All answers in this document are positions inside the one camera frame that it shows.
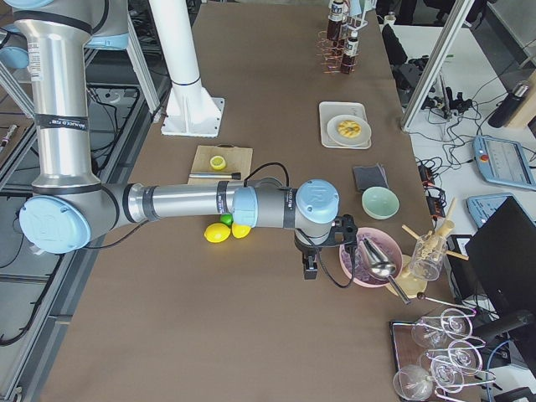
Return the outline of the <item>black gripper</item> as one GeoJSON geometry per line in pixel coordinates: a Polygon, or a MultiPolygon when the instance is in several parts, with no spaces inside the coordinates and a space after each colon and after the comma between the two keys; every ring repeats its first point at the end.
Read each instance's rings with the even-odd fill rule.
{"type": "Polygon", "coordinates": [[[305,280],[315,280],[317,278],[318,266],[324,270],[324,273],[333,280],[326,266],[322,262],[322,248],[344,247],[348,253],[351,262],[350,279],[355,278],[355,252],[358,248],[358,227],[356,226],[353,216],[345,214],[337,216],[327,234],[327,238],[319,245],[312,241],[312,238],[305,234],[302,229],[296,229],[294,241],[297,249],[302,254],[303,277],[305,280]]]}

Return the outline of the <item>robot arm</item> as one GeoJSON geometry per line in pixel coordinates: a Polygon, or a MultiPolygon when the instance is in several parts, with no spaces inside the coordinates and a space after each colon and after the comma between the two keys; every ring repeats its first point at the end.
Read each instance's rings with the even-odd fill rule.
{"type": "Polygon", "coordinates": [[[324,247],[358,246],[353,218],[338,212],[338,191],[313,179],[299,188],[249,181],[201,185],[108,185],[91,169],[85,57],[88,47],[124,49],[123,1],[14,1],[28,45],[40,174],[19,213],[26,238],[63,254],[127,224],[167,217],[231,214],[236,224],[292,229],[307,279],[324,247]]]}

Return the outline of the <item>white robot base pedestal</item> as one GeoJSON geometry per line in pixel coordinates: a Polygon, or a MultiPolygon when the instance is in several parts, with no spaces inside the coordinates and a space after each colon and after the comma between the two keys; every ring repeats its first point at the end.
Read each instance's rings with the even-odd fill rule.
{"type": "Polygon", "coordinates": [[[150,7],[172,81],[162,134],[217,137],[224,99],[203,87],[186,3],[154,0],[150,7]]]}

